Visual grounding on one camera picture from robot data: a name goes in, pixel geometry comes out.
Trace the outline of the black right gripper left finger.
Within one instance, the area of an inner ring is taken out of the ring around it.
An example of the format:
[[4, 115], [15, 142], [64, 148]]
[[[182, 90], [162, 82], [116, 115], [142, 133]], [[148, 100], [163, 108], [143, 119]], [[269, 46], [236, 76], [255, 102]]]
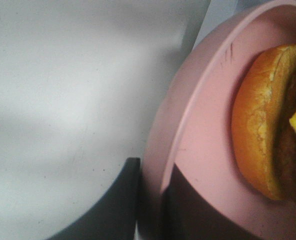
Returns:
[[141, 160], [127, 158], [116, 180], [84, 215], [51, 240], [133, 240], [135, 237]]

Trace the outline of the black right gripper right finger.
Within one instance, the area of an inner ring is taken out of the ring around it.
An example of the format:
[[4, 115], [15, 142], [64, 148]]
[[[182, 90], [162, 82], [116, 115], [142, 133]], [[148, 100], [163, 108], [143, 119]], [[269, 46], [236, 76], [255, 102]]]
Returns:
[[205, 201], [173, 167], [163, 196], [164, 240], [239, 240], [238, 228]]

